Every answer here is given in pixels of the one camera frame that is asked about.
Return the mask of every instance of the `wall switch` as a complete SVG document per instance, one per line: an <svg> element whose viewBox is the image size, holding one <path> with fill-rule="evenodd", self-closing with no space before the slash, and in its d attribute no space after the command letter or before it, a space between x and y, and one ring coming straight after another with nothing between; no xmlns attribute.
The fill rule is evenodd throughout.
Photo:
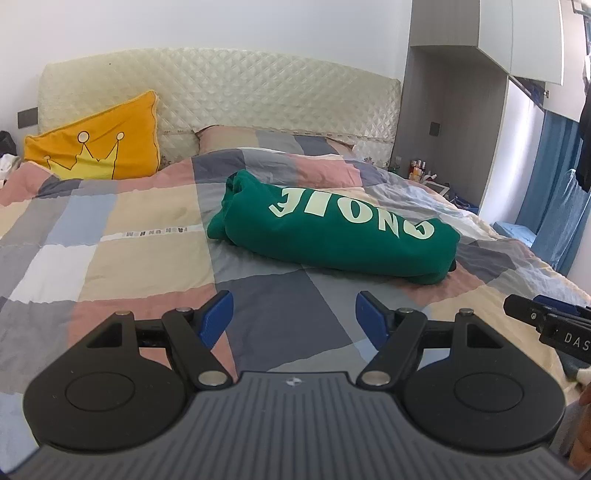
<svg viewBox="0 0 591 480"><path fill-rule="evenodd" d="M438 137L440 128L441 124L438 124L437 122L431 122L431 126L429 127L429 135L432 137Z"/></svg>
<svg viewBox="0 0 591 480"><path fill-rule="evenodd" d="M38 122L38 109L30 108L29 110L23 110L17 113L17 125L19 128L32 127L37 125Z"/></svg>

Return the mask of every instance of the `green sweatshirt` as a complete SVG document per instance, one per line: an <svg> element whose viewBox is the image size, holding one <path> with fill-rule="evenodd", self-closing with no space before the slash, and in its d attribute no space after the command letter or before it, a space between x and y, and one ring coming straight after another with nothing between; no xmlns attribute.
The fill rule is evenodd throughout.
<svg viewBox="0 0 591 480"><path fill-rule="evenodd" d="M335 193L261 183L246 170L226 180L207 235L278 260L419 284L445 278L460 239L437 218L413 225Z"/></svg>

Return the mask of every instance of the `bed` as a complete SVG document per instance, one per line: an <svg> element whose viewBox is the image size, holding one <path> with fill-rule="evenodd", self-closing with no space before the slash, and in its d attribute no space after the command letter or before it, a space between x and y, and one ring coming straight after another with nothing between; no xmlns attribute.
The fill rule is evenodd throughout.
<svg viewBox="0 0 591 480"><path fill-rule="evenodd" d="M556 352L506 317L505 297L589 296L499 236L476 215L384 170L396 134L400 82L326 61L200 48L133 50L48 65L39 88L46 131L154 89L167 165L132 180L65 180L25 163L0 190L0 468L36 448L22 394L52 360L115 310L136 319L200 307L230 290L235 315L214 347L237 377L246 370L347 371L375 354L355 320L368 290L391 309L452 320L471 307L577 396ZM322 135L355 144L354 157L261 148L197 155L209 125ZM461 240L457 268L437 285L314 268L261 257L204 230L227 176L247 169L279 186L312 187L366 201L418 223L439 218ZM379 251L380 245L360 245ZM166 362L164 352L144 355Z"/></svg>

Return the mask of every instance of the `crown print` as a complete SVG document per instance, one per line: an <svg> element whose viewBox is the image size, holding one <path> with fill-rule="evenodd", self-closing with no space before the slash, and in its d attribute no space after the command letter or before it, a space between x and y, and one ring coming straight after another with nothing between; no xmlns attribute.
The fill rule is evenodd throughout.
<svg viewBox="0 0 591 480"><path fill-rule="evenodd" d="M82 151L76 155L76 162L72 167L67 168L54 162L49 155L43 157L43 160L46 160L50 170L55 172L61 179L93 178L111 180L115 171L119 142L123 140L124 136L125 134L123 132L117 134L117 141L105 158L94 158L86 146L86 142L88 142L90 136L88 132L82 131L78 134L78 142L82 144Z"/></svg>

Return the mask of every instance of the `hand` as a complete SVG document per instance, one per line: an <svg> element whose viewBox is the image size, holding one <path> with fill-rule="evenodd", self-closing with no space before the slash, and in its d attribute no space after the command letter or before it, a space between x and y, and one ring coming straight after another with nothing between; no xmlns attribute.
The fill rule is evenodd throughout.
<svg viewBox="0 0 591 480"><path fill-rule="evenodd" d="M569 464L582 471L591 466L591 384L587 385L579 398L579 405L587 406L579 423L577 438L570 452Z"/></svg>

